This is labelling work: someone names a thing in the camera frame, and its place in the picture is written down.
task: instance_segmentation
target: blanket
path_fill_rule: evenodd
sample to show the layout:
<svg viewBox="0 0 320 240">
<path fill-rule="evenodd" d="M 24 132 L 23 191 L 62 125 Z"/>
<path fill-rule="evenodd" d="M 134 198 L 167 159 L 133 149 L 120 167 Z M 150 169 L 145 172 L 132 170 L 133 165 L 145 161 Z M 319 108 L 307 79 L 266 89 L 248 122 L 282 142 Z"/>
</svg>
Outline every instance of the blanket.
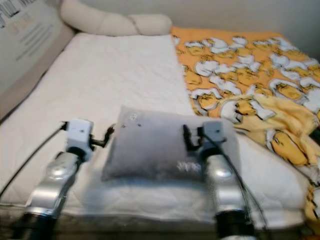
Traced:
<svg viewBox="0 0 320 240">
<path fill-rule="evenodd" d="M 318 61 L 273 32 L 174 27 L 172 37 L 194 112 L 229 119 L 306 175 L 305 215 L 320 224 L 320 147 L 309 137 L 320 119 Z"/>
</svg>

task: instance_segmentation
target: white wall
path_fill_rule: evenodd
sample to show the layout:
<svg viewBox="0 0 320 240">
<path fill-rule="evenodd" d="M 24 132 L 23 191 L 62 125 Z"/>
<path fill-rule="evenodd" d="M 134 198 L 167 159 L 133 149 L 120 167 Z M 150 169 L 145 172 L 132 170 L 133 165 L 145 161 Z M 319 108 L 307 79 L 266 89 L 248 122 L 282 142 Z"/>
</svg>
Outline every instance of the white wall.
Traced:
<svg viewBox="0 0 320 240">
<path fill-rule="evenodd" d="M 273 31 L 320 59 L 320 0 L 82 0 L 122 14 L 162 13 L 179 27 Z"/>
</svg>

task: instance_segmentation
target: cartoon print blanket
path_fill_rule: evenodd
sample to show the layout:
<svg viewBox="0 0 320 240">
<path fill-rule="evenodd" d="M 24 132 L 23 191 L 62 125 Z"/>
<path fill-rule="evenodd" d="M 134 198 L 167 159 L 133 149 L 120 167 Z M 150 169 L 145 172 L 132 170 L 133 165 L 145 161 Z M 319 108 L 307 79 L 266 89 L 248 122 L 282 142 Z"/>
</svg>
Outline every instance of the cartoon print blanket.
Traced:
<svg viewBox="0 0 320 240">
<path fill-rule="evenodd" d="M 236 130 L 304 172 L 306 217 L 320 223 L 320 65 L 279 33 L 172 29 L 197 115 L 227 118 Z"/>
</svg>

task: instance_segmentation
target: black cable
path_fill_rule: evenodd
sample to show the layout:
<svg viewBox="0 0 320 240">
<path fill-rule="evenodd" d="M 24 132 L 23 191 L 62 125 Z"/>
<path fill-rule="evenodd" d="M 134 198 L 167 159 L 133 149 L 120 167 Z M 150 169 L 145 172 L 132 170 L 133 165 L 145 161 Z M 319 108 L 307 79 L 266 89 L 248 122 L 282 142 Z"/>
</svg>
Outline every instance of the black cable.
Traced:
<svg viewBox="0 0 320 240">
<path fill-rule="evenodd" d="M 19 167 L 19 169 L 12 175 L 10 180 L 6 183 L 4 188 L 0 192 L 0 200 L 7 188 L 10 186 L 10 184 L 15 180 L 15 178 L 18 176 L 18 174 L 21 172 L 21 170 L 27 165 L 27 163 L 34 157 L 34 155 L 47 143 L 49 142 L 55 135 L 57 135 L 60 130 L 66 130 L 67 122 L 65 122 L 61 127 L 56 129 L 50 136 L 48 136 L 32 153 L 31 155 L 24 161 L 24 163 Z"/>
<path fill-rule="evenodd" d="M 203 136 L 215 147 L 217 148 L 220 153 L 222 154 L 222 156 L 226 159 L 228 165 L 232 168 L 232 170 L 234 171 L 237 179 L 238 179 L 238 182 L 240 183 L 240 186 L 242 188 L 242 190 L 244 191 L 244 195 L 247 195 L 249 194 L 250 198 L 252 199 L 254 205 L 258 208 L 258 211 L 259 211 L 259 215 L 260 215 L 260 218 L 263 222 L 263 229 L 264 231 L 267 233 L 267 237 L 269 240 L 272 240 L 272 236 L 271 236 L 271 232 L 268 228 L 268 223 L 267 223 L 267 219 L 266 219 L 266 216 L 264 214 L 264 211 L 263 209 L 261 208 L 260 204 L 258 203 L 256 197 L 254 196 L 254 194 L 252 193 L 252 191 L 249 189 L 249 187 L 246 185 L 246 183 L 243 181 L 242 177 L 240 176 L 238 170 L 236 169 L 236 167 L 234 166 L 234 164 L 232 163 L 232 161 L 230 160 L 229 156 L 224 152 L 224 150 L 218 146 L 218 144 L 215 143 L 215 141 L 213 141 L 211 139 L 211 137 L 209 137 L 208 135 L 206 135 L 204 132 L 202 133 Z M 250 206 L 249 206 L 249 203 L 246 203 L 246 201 L 248 201 L 248 196 L 244 196 L 244 201 L 245 201 L 245 205 L 247 205 L 247 208 L 250 209 Z"/>
</svg>

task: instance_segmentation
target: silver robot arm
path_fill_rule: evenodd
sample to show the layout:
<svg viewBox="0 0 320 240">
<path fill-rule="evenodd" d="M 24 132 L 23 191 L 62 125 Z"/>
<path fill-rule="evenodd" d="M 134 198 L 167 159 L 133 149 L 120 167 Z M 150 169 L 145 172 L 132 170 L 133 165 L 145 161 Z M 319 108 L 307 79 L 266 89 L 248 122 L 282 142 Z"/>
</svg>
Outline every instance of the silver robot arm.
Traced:
<svg viewBox="0 0 320 240">
<path fill-rule="evenodd" d="M 49 240 L 58 219 L 67 193 L 76 180 L 80 165 L 90 160 L 94 146 L 105 147 L 113 126 L 108 129 L 104 140 L 92 139 L 93 123 L 75 119 L 68 122 L 67 144 L 49 163 L 45 174 L 31 193 L 27 207 L 11 240 Z"/>
<path fill-rule="evenodd" d="M 221 121 L 205 122 L 198 128 L 198 146 L 190 141 L 190 131 L 183 126 L 187 150 L 197 151 L 205 164 L 205 180 L 214 203 L 217 232 L 221 240 L 256 240 L 255 230 L 244 201 L 238 177 L 222 153 L 225 141 Z"/>
</svg>

